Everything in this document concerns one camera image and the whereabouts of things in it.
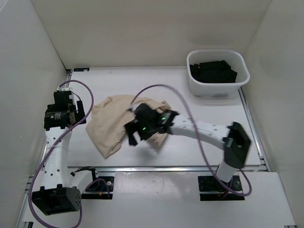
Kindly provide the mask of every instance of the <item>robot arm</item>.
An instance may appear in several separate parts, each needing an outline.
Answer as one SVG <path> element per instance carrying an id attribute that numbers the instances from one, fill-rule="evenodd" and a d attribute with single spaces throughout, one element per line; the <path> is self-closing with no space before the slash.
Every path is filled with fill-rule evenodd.
<path id="1" fill-rule="evenodd" d="M 155 133 L 197 138 L 192 122 L 178 112 L 166 110 L 160 114 L 147 104 L 135 104 L 130 111 L 135 115 L 135 119 L 125 125 L 130 145 L 137 145 L 134 133 L 138 133 L 141 140 L 147 140 Z M 196 125 L 200 140 L 224 151 L 224 160 L 218 167 L 217 176 L 228 183 L 237 169 L 244 167 L 251 140 L 243 127 L 236 122 L 228 127 L 201 121 L 197 121 Z"/>
<path id="2" fill-rule="evenodd" d="M 50 150 L 59 136 L 85 116 L 82 101 L 77 101 L 77 107 L 75 105 L 72 88 L 59 89 L 54 93 L 54 99 L 55 103 L 47 106 L 44 118 L 47 150 Z M 69 132 L 55 146 L 41 171 L 43 180 L 40 190 L 32 193 L 33 203 L 45 215 L 78 211 L 81 193 L 98 177 L 94 167 L 84 167 L 68 173 L 67 152 L 71 135 L 72 132 Z"/>

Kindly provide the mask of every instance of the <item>white panel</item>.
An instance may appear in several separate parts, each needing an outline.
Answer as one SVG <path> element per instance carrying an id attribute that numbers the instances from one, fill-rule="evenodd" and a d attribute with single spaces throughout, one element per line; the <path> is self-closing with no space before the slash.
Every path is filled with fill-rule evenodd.
<path id="1" fill-rule="evenodd" d="M 5 0 L 0 0 L 0 10 L 4 6 L 5 2 L 6 2 Z"/>
<path id="2" fill-rule="evenodd" d="M 0 10 L 0 227 L 17 218 L 41 157 L 44 112 L 65 75 L 32 3 L 8 0 Z"/>
<path id="3" fill-rule="evenodd" d="M 272 170 L 280 173 L 294 217 L 304 227 L 304 1 L 273 0 L 245 54 L 246 86 Z"/>
<path id="4" fill-rule="evenodd" d="M 163 83 L 178 89 L 187 100 L 194 117 L 207 123 L 231 125 L 232 121 L 241 123 L 249 137 L 253 139 L 243 105 L 238 93 L 227 98 L 202 98 L 193 96 L 188 89 L 187 68 L 176 67 L 102 67 L 91 68 L 88 72 L 73 72 L 72 79 L 86 83 L 93 91 L 95 104 L 110 95 L 136 94 L 146 86 Z M 76 83 L 71 84 L 84 102 L 85 110 L 91 104 L 86 89 Z M 152 88 L 142 96 L 157 101 L 166 100 L 173 110 L 187 116 L 178 97 L 168 89 Z M 95 148 L 85 130 L 80 125 L 73 130 L 68 155 L 69 166 L 191 166 L 205 165 L 195 139 L 169 135 L 161 149 L 156 150 L 147 142 L 136 147 L 129 146 L 127 138 L 122 148 L 114 155 L 104 159 Z M 204 143 L 204 148 L 212 165 L 219 165 L 223 159 L 220 149 Z M 257 147 L 252 143 L 247 165 L 259 165 Z"/>
<path id="5" fill-rule="evenodd" d="M 248 173 L 252 194 L 245 201 L 201 202 L 202 173 L 116 173 L 112 200 L 82 200 L 80 228 L 284 228 L 295 225 L 277 173 Z M 248 186 L 241 177 L 243 190 Z M 79 212 L 44 216 L 71 227 Z M 28 206 L 23 221 L 34 221 Z M 36 221 L 33 228 L 43 228 Z"/>
<path id="6" fill-rule="evenodd" d="M 68 68 L 183 66 L 196 49 L 242 53 L 271 0 L 32 0 Z"/>

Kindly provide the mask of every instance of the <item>beige cloth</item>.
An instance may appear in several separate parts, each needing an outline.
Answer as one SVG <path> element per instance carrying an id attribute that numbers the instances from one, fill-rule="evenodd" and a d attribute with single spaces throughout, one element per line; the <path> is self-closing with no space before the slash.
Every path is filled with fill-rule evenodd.
<path id="1" fill-rule="evenodd" d="M 134 119 L 134 114 L 127 111 L 133 98 L 133 95 L 114 95 L 93 107 L 92 120 L 87 124 L 86 132 L 105 158 L 117 152 L 122 146 L 124 125 Z M 147 97 L 138 97 L 134 104 L 137 103 L 146 103 L 158 112 L 171 109 L 167 102 L 160 103 Z M 149 141 L 160 147 L 166 137 L 167 134 L 156 133 Z"/>

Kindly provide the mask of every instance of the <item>white plastic bin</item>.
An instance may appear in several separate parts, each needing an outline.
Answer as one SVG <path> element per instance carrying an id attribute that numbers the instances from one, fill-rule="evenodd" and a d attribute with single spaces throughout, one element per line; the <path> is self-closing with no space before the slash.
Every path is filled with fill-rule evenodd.
<path id="1" fill-rule="evenodd" d="M 196 81 L 190 72 L 190 64 L 225 60 L 237 72 L 235 83 L 202 83 Z M 235 93 L 250 79 L 243 57 L 236 51 L 226 49 L 195 50 L 187 56 L 188 85 L 196 96 L 228 96 Z"/>

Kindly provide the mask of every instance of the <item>white floor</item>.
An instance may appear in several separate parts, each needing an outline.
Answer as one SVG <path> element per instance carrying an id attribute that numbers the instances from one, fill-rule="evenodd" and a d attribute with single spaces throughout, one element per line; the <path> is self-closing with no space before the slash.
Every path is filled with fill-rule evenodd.
<path id="1" fill-rule="evenodd" d="M 284 228 L 295 225 L 278 173 L 247 173 L 244 201 L 200 201 L 202 173 L 115 173 L 112 200 L 82 200 L 80 228 Z M 243 190 L 248 186 L 241 176 Z M 23 221 L 43 228 L 25 205 Z M 56 227 L 74 226 L 79 212 L 39 216 Z"/>
<path id="2" fill-rule="evenodd" d="M 186 67 L 101 67 L 90 68 L 88 72 L 73 72 L 71 79 L 86 83 L 93 91 L 95 104 L 102 102 L 107 96 L 131 94 L 152 84 L 168 84 L 178 89 L 186 98 L 194 117 L 209 123 L 230 125 L 232 121 L 243 125 L 251 139 L 252 133 L 245 115 L 239 94 L 227 98 L 202 98 L 193 96 L 188 89 Z M 71 83 L 73 91 L 84 102 L 87 111 L 91 99 L 86 89 Z M 152 88 L 142 96 L 157 101 L 166 100 L 173 110 L 186 115 L 178 97 L 168 89 Z M 85 124 L 73 130 L 69 146 L 69 166 L 202 166 L 205 162 L 200 154 L 197 141 L 194 139 L 170 135 L 160 150 L 151 148 L 146 142 L 130 147 L 123 142 L 122 148 L 108 159 L 104 159 L 88 137 Z M 204 149 L 211 165 L 222 161 L 222 151 L 204 143 Z M 259 165 L 257 147 L 252 143 L 247 165 Z"/>

